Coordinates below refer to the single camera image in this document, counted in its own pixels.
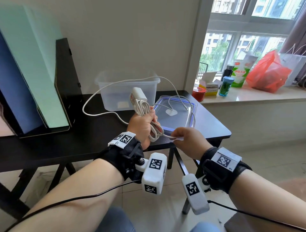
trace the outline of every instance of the white wall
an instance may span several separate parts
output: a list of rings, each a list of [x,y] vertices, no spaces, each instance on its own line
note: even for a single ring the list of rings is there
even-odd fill
[[[199,0],[9,2],[55,15],[69,40],[83,94],[97,90],[93,81],[105,69],[150,69],[183,89]],[[162,80],[158,89],[173,88]]]
[[[222,145],[233,152],[294,140],[306,142],[306,101],[215,103],[204,107],[232,132]]]

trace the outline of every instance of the coiled white cable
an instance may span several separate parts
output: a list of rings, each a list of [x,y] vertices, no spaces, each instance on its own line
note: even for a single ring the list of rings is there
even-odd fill
[[[88,115],[88,116],[99,116],[99,115],[103,115],[103,114],[114,113],[114,114],[117,115],[117,117],[118,117],[123,123],[125,123],[125,124],[128,125],[128,123],[125,122],[125,121],[123,121],[123,120],[120,118],[120,116],[119,116],[116,112],[110,111],[110,112],[104,112],[104,113],[100,113],[100,114],[88,114],[88,113],[86,113],[86,112],[84,111],[85,106],[87,105],[87,103],[88,103],[97,93],[99,93],[102,89],[104,89],[104,88],[106,88],[106,87],[108,87],[108,86],[111,86],[111,85],[116,84],[116,83],[126,82],[126,81],[146,80],[146,79],[149,79],[149,78],[154,78],[154,77],[147,77],[147,78],[135,79],[135,80],[121,80],[121,81],[113,82],[113,83],[110,83],[110,84],[108,84],[108,85],[106,85],[106,86],[103,86],[103,87],[100,88],[97,92],[95,92],[93,95],[91,95],[90,98],[88,98],[88,100],[84,103],[83,108],[82,108],[83,113],[86,114],[86,115]],[[167,81],[169,81],[169,82],[172,84],[172,82],[171,82],[170,80],[168,80],[167,78],[165,78],[165,77],[159,77],[159,78],[166,79]],[[174,86],[173,84],[172,84],[172,86],[174,87],[175,92],[176,92],[176,94],[177,94],[176,96],[172,96],[172,97],[178,97],[178,98],[180,99],[181,103],[183,104],[184,108],[185,108],[186,110],[188,110],[187,106],[183,103],[183,101],[182,101],[182,99],[181,99],[181,98],[185,98],[185,99],[187,99],[187,98],[184,97],[184,96],[180,96],[180,95],[178,94],[178,92],[177,92],[175,86]],[[154,104],[154,105],[164,106],[164,107],[167,107],[167,108],[173,110],[173,107],[170,105],[170,99],[171,99],[172,97],[170,97],[170,98],[168,99],[168,104],[169,104],[169,106],[170,106],[171,108],[169,108],[169,107],[167,107],[167,106],[164,106],[164,105],[161,105],[161,104]],[[189,104],[191,105],[191,108],[192,108],[191,112],[192,112],[192,115],[193,115],[193,118],[194,118],[194,124],[195,124],[196,118],[195,118],[194,113],[193,113],[193,105],[191,104],[190,101],[189,101]],[[135,100],[135,104],[134,104],[134,110],[135,110],[135,112],[136,112],[139,116],[143,116],[143,115],[145,115],[145,114],[147,114],[147,113],[150,112],[150,105],[149,105],[149,103],[147,103],[147,102],[145,102],[145,101],[143,101],[143,100],[138,100],[138,99],[136,99],[136,100]],[[155,123],[155,122],[151,122],[151,131],[152,131],[152,133],[154,134],[154,137],[151,136],[151,135],[149,135],[149,138],[150,138],[151,142],[155,142],[156,140],[158,140],[158,138],[159,138],[160,136],[165,136],[165,137],[170,138],[170,139],[176,139],[176,137],[172,137],[172,136],[165,135],[165,134],[164,134],[164,129],[163,129],[158,123]]]

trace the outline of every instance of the hand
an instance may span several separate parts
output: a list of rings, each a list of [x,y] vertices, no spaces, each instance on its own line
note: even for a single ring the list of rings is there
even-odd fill
[[[184,140],[174,140],[173,143],[192,159],[200,160],[203,154],[212,147],[198,130],[191,127],[176,128],[171,136],[183,137]]]
[[[155,110],[150,106],[150,113],[139,116],[134,114],[129,122],[128,128],[126,131],[136,134],[136,139],[141,142],[141,147],[143,150],[147,149],[151,143],[149,139],[149,134],[151,132],[150,123],[157,122],[157,116],[155,115]]]

